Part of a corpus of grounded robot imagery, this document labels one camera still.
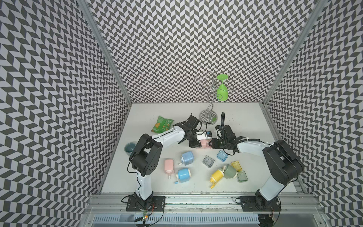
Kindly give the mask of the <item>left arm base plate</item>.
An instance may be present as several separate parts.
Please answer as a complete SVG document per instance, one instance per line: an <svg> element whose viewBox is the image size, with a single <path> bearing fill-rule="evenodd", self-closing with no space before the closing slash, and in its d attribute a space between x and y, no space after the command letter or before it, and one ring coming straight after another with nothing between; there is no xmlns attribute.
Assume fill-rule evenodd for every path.
<svg viewBox="0 0 363 227"><path fill-rule="evenodd" d="M126 203L126 211L164 211L165 196L151 195L146 200L142 200L136 194L131 195Z"/></svg>

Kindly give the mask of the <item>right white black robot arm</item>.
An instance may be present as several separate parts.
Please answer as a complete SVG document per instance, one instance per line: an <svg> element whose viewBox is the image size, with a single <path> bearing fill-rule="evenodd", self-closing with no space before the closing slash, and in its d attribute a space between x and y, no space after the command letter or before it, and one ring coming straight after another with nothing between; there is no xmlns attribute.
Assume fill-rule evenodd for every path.
<svg viewBox="0 0 363 227"><path fill-rule="evenodd" d="M262 210L278 202L278 195L290 183L298 179L304 171L304 164L284 140L274 143L263 142L260 139L236 137L228 125L215 127L216 137L209 146L213 149L231 150L236 153L249 153L264 158L269 177L255 194L255 206Z"/></svg>

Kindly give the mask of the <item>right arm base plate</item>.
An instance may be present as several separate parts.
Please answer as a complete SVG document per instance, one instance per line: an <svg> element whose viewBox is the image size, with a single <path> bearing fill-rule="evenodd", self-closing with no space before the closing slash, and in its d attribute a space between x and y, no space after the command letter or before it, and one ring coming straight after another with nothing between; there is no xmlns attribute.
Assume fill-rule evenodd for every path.
<svg viewBox="0 0 363 227"><path fill-rule="evenodd" d="M276 197L273 200L267 201L261 196L240 196L241 207L243 211L265 211L265 212L279 212L281 209L281 202Z"/></svg>

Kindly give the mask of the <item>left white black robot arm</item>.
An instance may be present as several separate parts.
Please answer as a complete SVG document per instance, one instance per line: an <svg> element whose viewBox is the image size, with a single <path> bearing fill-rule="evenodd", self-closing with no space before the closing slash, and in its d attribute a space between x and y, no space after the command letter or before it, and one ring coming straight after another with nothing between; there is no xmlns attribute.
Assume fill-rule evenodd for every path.
<svg viewBox="0 0 363 227"><path fill-rule="evenodd" d="M140 137L129 158L139 183L139 188L135 190L137 198L147 201L153 196L151 179L148 176L158 166L163 148L184 141L188 141L190 148L201 147L197 128L200 123L198 118L190 115L187 120L173 125L163 133L154 136L145 133Z"/></svg>

